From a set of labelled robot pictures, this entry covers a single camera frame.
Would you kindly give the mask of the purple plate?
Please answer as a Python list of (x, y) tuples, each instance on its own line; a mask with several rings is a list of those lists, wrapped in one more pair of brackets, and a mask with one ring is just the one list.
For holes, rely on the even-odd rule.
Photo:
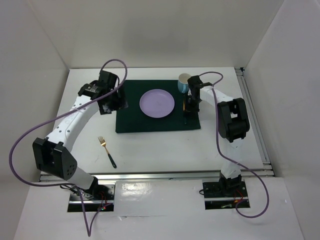
[(139, 107), (146, 116), (159, 119), (168, 116), (174, 110), (175, 100), (163, 89), (152, 89), (141, 96)]

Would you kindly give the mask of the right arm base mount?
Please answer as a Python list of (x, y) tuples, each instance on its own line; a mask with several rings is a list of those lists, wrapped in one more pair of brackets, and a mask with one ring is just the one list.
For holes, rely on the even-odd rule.
[(238, 208), (250, 208), (250, 201), (246, 184), (241, 182), (240, 186), (224, 193), (218, 182), (203, 182), (203, 188), (199, 194), (204, 197), (204, 207), (206, 210), (225, 210)]

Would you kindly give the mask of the gold knife black handle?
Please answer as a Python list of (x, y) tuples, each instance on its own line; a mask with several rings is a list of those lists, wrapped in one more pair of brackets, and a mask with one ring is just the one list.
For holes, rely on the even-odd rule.
[(187, 125), (188, 123), (188, 119), (187, 119), (187, 116), (188, 116), (188, 112), (186, 110), (186, 95), (183, 96), (183, 104), (182, 104), (182, 109), (183, 109), (183, 120), (184, 120), (184, 124)]

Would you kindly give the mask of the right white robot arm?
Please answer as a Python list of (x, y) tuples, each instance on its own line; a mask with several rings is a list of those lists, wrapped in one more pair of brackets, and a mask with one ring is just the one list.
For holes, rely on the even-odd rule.
[(241, 150), (243, 140), (250, 130), (250, 121), (243, 98), (232, 98), (215, 89), (210, 82), (202, 82), (199, 75), (186, 79), (184, 87), (183, 117), (184, 122), (200, 111), (200, 102), (205, 101), (215, 109), (216, 143), (222, 139), (225, 159), (219, 173), (218, 190), (223, 196), (230, 196), (242, 182)]

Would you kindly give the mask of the dark green cloth napkin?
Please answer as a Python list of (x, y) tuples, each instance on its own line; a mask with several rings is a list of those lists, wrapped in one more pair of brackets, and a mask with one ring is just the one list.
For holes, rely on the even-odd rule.
[[(174, 109), (168, 116), (152, 118), (140, 109), (142, 95), (153, 89), (165, 90), (173, 96)], [(116, 112), (115, 132), (118, 134), (190, 131), (201, 128), (197, 113), (184, 118), (184, 96), (178, 90), (177, 80), (126, 80), (124, 91), (128, 107)]]

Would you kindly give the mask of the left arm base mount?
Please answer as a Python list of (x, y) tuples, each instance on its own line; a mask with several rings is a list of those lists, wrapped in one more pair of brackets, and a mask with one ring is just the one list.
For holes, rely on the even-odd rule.
[(67, 212), (69, 213), (79, 213), (82, 212), (82, 202), (80, 194), (82, 195), (83, 205), (86, 212), (96, 212), (100, 210), (101, 212), (113, 212), (115, 208), (115, 189), (116, 185), (114, 183), (107, 184), (102, 190), (100, 190), (97, 195), (93, 196), (85, 192), (83, 189), (77, 190), (75, 186), (66, 186), (61, 184), (59, 186), (63, 190), (70, 191)]

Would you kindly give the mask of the light blue mug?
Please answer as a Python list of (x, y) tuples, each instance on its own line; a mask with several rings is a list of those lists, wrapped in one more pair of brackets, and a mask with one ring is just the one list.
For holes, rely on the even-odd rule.
[(177, 88), (178, 91), (182, 94), (185, 94), (189, 91), (188, 80), (191, 77), (188, 73), (182, 73), (178, 76)]

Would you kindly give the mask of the gold fork black handle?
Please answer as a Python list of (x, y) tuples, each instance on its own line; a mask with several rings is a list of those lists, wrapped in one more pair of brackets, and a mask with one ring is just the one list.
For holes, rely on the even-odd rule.
[(98, 140), (100, 142), (100, 145), (105, 149), (106, 154), (107, 154), (107, 156), (108, 156), (108, 158), (110, 160), (110, 163), (111, 163), (112, 167), (114, 169), (116, 169), (117, 168), (117, 164), (115, 163), (113, 157), (111, 156), (110, 152), (107, 149), (107, 143), (106, 143), (105, 139), (102, 136), (99, 136)]

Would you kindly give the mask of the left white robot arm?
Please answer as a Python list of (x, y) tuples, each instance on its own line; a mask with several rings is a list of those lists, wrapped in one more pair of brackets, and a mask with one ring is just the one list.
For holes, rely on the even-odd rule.
[(37, 169), (77, 186), (88, 200), (107, 192), (108, 188), (100, 185), (95, 176), (78, 166), (71, 151), (93, 115), (111, 114), (127, 107), (124, 87), (120, 85), (119, 77), (109, 71), (100, 71), (97, 80), (81, 87), (71, 110), (60, 124), (45, 138), (36, 138), (33, 142)]

